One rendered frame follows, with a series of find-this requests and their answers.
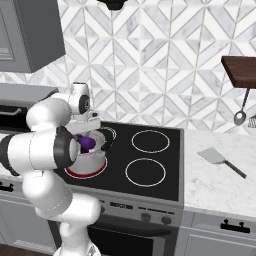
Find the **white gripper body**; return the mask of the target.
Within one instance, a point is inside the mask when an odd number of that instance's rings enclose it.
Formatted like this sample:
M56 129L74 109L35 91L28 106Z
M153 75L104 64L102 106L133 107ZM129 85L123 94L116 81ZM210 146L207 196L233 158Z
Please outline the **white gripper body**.
M67 125L66 129L73 135L83 134L92 130L97 130L101 127L101 121L99 119L80 122L77 120L71 120Z

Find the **purple eggplant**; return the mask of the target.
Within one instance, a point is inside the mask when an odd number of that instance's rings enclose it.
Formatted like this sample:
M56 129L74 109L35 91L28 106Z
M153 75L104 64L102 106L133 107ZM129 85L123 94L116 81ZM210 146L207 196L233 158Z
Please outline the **purple eggplant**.
M78 134L76 140L81 145L81 153L88 153L90 149L93 149L96 146L96 141L86 135Z

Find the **grey microwave oven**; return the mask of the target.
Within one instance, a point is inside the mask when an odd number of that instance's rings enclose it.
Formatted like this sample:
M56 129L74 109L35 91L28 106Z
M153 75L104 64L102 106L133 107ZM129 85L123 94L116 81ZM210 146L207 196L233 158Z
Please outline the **grey microwave oven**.
M49 86L0 84L0 133L29 132L28 110L57 91L57 87Z

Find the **grey stove with black hob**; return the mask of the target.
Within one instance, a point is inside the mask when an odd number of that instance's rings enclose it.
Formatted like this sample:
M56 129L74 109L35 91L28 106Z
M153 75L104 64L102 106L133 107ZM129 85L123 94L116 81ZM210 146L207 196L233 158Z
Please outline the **grey stove with black hob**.
M72 191L100 200L105 212L94 224L179 230L184 208L184 131L115 122L104 122L101 129L114 136L101 173L82 179L65 169L56 172ZM151 221L144 222L142 213L150 214ZM169 225L161 222L163 216L171 218Z

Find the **grey cupboard door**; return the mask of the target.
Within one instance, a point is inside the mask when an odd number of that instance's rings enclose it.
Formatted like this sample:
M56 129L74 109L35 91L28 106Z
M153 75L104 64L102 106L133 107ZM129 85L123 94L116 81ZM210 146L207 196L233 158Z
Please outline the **grey cupboard door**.
M48 222L22 198L0 196L0 228L9 245L53 255L56 246Z
M256 256L256 240L181 227L175 256Z

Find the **black oven door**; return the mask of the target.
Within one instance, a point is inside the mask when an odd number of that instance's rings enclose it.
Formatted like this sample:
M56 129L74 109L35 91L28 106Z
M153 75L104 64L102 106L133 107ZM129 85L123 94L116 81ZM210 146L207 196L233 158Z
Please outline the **black oven door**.
M174 256L178 229L168 234L138 236L96 227L88 228L92 242L102 256Z

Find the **grey hanging ladle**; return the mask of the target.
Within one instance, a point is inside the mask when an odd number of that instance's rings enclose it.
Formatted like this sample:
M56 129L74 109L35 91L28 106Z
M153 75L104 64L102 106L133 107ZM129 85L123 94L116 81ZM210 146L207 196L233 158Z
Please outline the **grey hanging ladle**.
M246 90L246 93L245 93L245 96L244 96L244 99L243 99L243 103L242 103L242 107L241 109L234 115L234 123L237 125L237 126L240 126L242 125L245 120L246 120L246 113L244 112L244 107L246 105L246 102L247 102L247 99L248 99L248 96L249 96L249 92L250 92L250 89L247 89Z

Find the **grey drawer front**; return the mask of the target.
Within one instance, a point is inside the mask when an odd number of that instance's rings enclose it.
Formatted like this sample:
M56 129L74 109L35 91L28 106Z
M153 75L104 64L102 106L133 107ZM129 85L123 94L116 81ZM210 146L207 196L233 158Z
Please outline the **grey drawer front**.
M245 227L250 229L249 234L223 230L220 228L220 224L227 219L230 224L238 225L240 222L244 223ZM204 214L204 213L195 213L192 218L191 226L196 229L206 230L206 231L213 231L223 234L232 234L241 237L248 237L252 239L256 239L256 223L248 220L243 219L234 219L229 216L218 216L218 215L211 215L211 214Z

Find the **brown wooden shelf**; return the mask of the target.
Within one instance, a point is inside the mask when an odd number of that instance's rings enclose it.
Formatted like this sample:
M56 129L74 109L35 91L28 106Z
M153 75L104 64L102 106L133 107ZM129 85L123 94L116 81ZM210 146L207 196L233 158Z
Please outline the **brown wooden shelf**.
M221 63L234 88L256 89L256 57L223 56Z

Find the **grey wall cupboard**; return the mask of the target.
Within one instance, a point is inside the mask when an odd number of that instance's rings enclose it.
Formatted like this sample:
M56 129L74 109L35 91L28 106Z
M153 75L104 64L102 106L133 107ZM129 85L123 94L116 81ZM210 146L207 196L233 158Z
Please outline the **grey wall cupboard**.
M65 55L57 0L0 0L0 71L34 73Z

